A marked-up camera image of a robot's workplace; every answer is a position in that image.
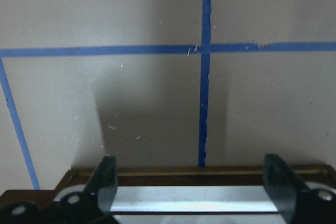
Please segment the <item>white wall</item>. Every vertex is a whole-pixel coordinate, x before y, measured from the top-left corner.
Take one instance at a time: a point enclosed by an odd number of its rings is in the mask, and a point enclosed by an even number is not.
[[[333,0],[212,0],[212,43],[335,41],[334,12]],[[201,31],[202,0],[0,0],[2,49],[199,46]],[[212,54],[206,164],[259,165],[277,152],[336,166],[335,56]],[[105,153],[121,167],[197,166],[199,54],[3,63],[41,188]],[[1,97],[0,193],[31,188]]]

